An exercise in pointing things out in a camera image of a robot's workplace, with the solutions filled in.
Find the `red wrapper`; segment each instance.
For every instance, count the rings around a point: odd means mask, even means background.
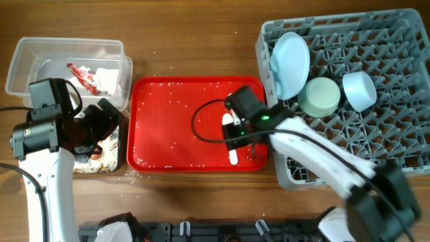
[[[94,83],[94,73],[81,70],[72,63],[68,63],[67,68],[69,68],[70,72],[78,79],[79,83],[92,95],[99,92],[99,90],[97,90],[97,86],[92,84]]]

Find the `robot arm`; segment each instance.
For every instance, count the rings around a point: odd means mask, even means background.
[[[303,164],[345,200],[347,226],[356,241],[395,241],[421,217],[399,168],[376,167],[348,153],[287,108],[265,107],[248,87],[240,88],[224,103],[243,121],[222,127],[227,149],[267,143]]]
[[[19,167],[39,183],[47,207],[43,214],[45,225],[37,190],[24,176],[30,241],[79,241],[72,187],[75,160],[87,161],[96,148],[100,153],[97,142],[107,138],[124,119],[105,99],[98,102],[101,110],[90,105],[80,118],[74,118],[82,109],[82,101],[72,86],[80,100],[73,108],[67,83],[63,79],[45,79],[30,84],[34,109],[28,113],[27,122],[13,129],[10,140]],[[144,230],[133,216],[122,215],[122,220],[103,224],[106,226],[98,231],[97,242],[144,241]],[[43,226],[48,227],[46,237]]]
[[[303,119],[299,117],[285,119],[276,126],[276,129],[291,130],[305,134],[340,155],[368,178],[371,179],[375,176],[375,165],[372,162],[356,157],[336,144],[333,144],[310,129],[304,123]],[[300,161],[302,165],[326,181],[343,199],[351,195],[351,188],[353,186],[362,187],[365,184],[365,181],[358,174],[352,173],[348,167],[344,166],[336,158],[304,138],[286,133],[273,133],[269,135],[269,138],[270,144],[278,153]]]

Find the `clear plastic container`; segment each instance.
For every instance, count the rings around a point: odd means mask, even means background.
[[[82,38],[22,38],[13,54],[6,92],[21,97],[24,105],[32,107],[28,85],[45,78],[73,77],[67,63],[77,67],[86,66],[93,72],[98,68],[118,69],[116,89],[113,95],[91,95],[85,88],[78,88],[83,107],[96,104],[105,97],[120,111],[127,106],[132,78],[132,60],[124,53],[119,40],[96,40]]]

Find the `wooden surface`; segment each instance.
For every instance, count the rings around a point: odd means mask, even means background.
[[[0,87],[13,51],[24,36],[116,39],[134,63],[133,81],[156,75],[254,75],[255,43],[263,22],[273,19],[413,7],[430,26],[428,1],[2,1]],[[0,107],[20,106],[0,91]],[[17,165],[9,146],[21,111],[0,115],[0,162]],[[78,223],[132,212],[141,221],[255,221],[310,218],[342,206],[329,188],[291,192],[277,183],[273,162],[254,173],[115,173],[74,176]],[[430,241],[430,177],[410,179],[423,209],[417,241]],[[0,241],[28,241],[22,177],[0,170]]]

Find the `red tray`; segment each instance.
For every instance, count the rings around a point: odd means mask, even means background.
[[[128,131],[127,161],[137,171],[256,171],[267,162],[267,147],[237,149],[238,165],[231,165],[225,144],[199,140],[191,131],[191,117],[202,104],[226,98],[248,85],[263,101],[263,86],[254,77],[146,77],[134,84]],[[223,139],[223,104],[211,104],[196,118],[205,138]]]

